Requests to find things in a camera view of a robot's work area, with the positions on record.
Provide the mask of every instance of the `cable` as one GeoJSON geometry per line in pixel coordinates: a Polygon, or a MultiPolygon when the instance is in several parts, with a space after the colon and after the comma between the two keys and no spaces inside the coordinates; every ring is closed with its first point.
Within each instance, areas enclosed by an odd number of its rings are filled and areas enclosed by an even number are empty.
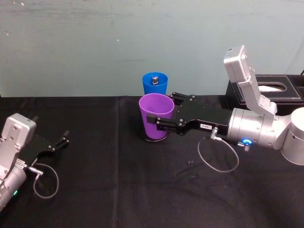
{"type": "Polygon", "coordinates": [[[37,183],[37,180],[38,180],[38,177],[39,177],[39,176],[37,176],[37,177],[35,178],[35,181],[34,181],[34,184],[33,184],[33,190],[34,190],[35,194],[36,194],[38,197],[40,197],[40,198],[42,198],[42,199],[50,199],[50,198],[52,198],[53,196],[55,196],[55,195],[57,194],[57,192],[58,192],[58,189],[59,189],[59,177],[58,177],[56,171],[55,171],[52,167],[50,167],[49,165],[42,164],[42,163],[35,163],[35,165],[41,165],[41,166],[45,166],[45,167],[50,168],[50,169],[54,172],[54,174],[55,174],[55,176],[56,176],[56,181],[57,181],[56,190],[55,190],[55,192],[54,192],[52,195],[50,195],[50,196],[42,196],[42,195],[40,195],[40,194],[37,192],[37,190],[36,190],[36,183],[37,183]]]}
{"type": "Polygon", "coordinates": [[[206,165],[208,165],[211,169],[213,169],[213,170],[215,170],[215,171],[217,171],[217,172],[221,172],[221,173],[228,173],[228,172],[232,172],[233,170],[235,170],[237,167],[238,167],[238,165],[239,165],[239,158],[238,158],[238,154],[237,154],[237,152],[232,148],[232,146],[230,146],[226,141],[224,141],[224,140],[220,140],[221,142],[223,142],[223,143],[225,143],[231,150],[232,150],[232,152],[235,154],[235,156],[236,156],[236,158],[237,158],[237,164],[235,165],[235,167],[233,167],[232,169],[230,169],[230,170],[218,170],[217,168],[214,168],[212,165],[210,165],[208,162],[206,162],[206,160],[201,156],[201,154],[200,154],[200,143],[203,141],[203,140],[205,140],[205,139],[207,139],[207,137],[204,137],[204,138],[202,138],[200,141],[199,141],[199,143],[198,143],[198,153],[199,153],[199,156],[200,156],[200,158],[203,160],[203,162],[206,164],[206,165]]]}

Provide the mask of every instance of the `purple cup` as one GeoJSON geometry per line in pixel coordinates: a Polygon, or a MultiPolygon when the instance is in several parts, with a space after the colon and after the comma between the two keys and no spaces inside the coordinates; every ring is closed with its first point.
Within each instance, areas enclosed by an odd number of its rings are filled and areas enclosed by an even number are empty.
{"type": "Polygon", "coordinates": [[[146,94],[139,100],[139,108],[147,136],[156,140],[165,137],[167,132],[158,131],[156,124],[147,122],[147,114],[170,119],[174,109],[171,98],[163,94],[146,94]]]}

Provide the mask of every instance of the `wall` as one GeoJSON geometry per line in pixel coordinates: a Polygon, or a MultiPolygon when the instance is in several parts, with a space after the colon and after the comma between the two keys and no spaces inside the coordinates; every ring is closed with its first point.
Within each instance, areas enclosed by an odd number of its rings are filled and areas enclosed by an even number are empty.
{"type": "Polygon", "coordinates": [[[245,44],[256,73],[304,68],[301,0],[2,0],[1,96],[224,94],[227,48],[245,44]]]}

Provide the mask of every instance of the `black fabric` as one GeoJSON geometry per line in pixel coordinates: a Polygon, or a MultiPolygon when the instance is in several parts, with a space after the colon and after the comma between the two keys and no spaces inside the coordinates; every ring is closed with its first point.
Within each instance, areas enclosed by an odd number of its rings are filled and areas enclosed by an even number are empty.
{"type": "MultiPolygon", "coordinates": [[[[158,143],[142,140],[138,100],[1,98],[1,126],[15,112],[38,115],[38,134],[55,141],[69,129],[71,143],[48,160],[60,178],[58,195],[37,198],[29,177],[0,213],[0,227],[304,227],[304,167],[279,151],[237,148],[240,166],[217,173],[197,153],[204,132],[170,134],[158,143]]],[[[222,96],[201,102],[225,106],[222,96]]],[[[235,164],[223,145],[202,142],[200,149],[217,168],[235,164]]]]}

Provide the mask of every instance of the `blue led light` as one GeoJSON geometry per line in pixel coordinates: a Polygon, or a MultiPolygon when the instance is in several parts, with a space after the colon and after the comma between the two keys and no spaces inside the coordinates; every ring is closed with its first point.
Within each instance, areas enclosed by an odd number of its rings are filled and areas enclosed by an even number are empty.
{"type": "Polygon", "coordinates": [[[244,144],[252,144],[252,141],[249,139],[243,139],[244,144]]]}

